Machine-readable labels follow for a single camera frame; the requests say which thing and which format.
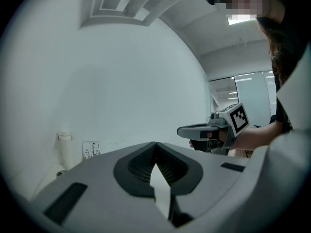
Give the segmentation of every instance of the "wall outlet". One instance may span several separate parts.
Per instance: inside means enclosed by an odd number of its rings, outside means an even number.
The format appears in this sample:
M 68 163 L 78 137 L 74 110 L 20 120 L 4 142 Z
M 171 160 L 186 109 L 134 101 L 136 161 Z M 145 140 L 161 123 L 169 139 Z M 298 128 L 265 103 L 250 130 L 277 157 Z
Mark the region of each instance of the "wall outlet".
M 101 154 L 99 142 L 83 142 L 82 147 L 85 160 Z

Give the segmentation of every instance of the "black vent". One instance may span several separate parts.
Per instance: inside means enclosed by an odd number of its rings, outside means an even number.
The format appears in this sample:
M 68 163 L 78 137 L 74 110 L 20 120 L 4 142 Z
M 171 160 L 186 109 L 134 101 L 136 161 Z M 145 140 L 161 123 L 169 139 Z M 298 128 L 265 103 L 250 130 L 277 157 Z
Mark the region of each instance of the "black vent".
M 185 162 L 163 149 L 157 151 L 156 164 L 170 186 L 183 178 L 188 172 L 188 165 Z
M 174 196 L 189 194 L 203 176 L 198 162 L 156 142 L 119 159 L 113 173 L 119 185 L 132 196 L 154 198 L 150 178 L 155 164 Z
M 148 184 L 150 183 L 151 173 L 156 164 L 155 148 L 156 144 L 133 158 L 128 165 L 131 174 Z

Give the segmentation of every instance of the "fluorescent light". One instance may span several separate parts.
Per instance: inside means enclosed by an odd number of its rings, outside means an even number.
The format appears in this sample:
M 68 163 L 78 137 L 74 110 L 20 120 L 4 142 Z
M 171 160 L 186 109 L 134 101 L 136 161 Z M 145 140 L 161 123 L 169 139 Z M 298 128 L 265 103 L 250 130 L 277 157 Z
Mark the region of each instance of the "fluorescent light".
M 236 77 L 245 76 L 245 75 L 252 75 L 252 74 L 254 74 L 254 73 L 247 73 L 247 74 L 236 75 Z
M 232 24 L 236 24 L 239 22 L 244 22 L 244 21 L 251 21 L 251 20 L 255 20 L 256 18 L 254 18 L 251 15 L 232 15 L 230 17 L 227 17 L 227 21 L 229 23 L 229 25 Z
M 248 78 L 248 79 L 241 79 L 241 80 L 236 80 L 235 82 L 238 82 L 238 81 L 246 81 L 246 80 L 251 80 L 252 78 Z

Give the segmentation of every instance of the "long hair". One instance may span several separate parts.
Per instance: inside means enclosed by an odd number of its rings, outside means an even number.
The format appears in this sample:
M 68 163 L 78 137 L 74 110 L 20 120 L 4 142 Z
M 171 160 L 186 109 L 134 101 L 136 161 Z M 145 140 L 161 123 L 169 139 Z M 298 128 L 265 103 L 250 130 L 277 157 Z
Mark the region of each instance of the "long hair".
M 257 20 L 269 41 L 272 70 L 283 85 L 297 66 L 308 41 L 287 22 L 278 24 L 266 17 Z

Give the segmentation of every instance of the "black slot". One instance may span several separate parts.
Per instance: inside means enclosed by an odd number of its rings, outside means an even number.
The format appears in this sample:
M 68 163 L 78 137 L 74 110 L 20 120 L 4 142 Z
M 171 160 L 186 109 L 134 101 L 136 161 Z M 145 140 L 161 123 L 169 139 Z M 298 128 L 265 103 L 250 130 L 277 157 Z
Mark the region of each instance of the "black slot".
M 87 185 L 81 183 L 72 184 L 56 201 L 45 211 L 50 220 L 61 225 L 70 211 L 74 208 L 80 197 L 83 195 Z
M 231 163 L 228 163 L 228 162 L 225 162 L 221 165 L 221 167 L 224 167 L 224 168 L 228 168 L 228 169 L 231 169 L 231 170 L 234 170 L 234 171 L 238 171 L 238 172 L 243 172 L 245 167 L 244 166 L 240 166 L 240 165 L 236 165 L 236 164 L 231 164 Z

